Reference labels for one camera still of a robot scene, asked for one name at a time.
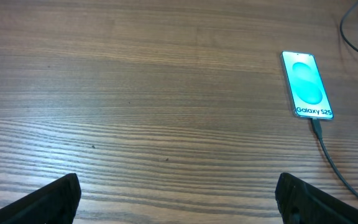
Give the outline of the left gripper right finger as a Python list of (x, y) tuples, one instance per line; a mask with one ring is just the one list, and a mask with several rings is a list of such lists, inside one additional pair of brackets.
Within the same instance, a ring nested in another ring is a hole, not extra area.
[(275, 199), (284, 224), (358, 224), (358, 209), (286, 172)]

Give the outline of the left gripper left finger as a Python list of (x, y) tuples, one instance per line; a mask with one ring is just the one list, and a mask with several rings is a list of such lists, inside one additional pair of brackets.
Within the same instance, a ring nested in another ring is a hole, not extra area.
[(81, 199), (75, 173), (56, 181), (0, 209), (0, 224), (72, 224)]

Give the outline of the turquoise screen Galaxy smartphone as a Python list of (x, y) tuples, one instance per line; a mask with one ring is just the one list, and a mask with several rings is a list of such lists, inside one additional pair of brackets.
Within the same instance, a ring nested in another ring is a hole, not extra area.
[(299, 118), (334, 119), (314, 55), (283, 51), (280, 59), (293, 114)]

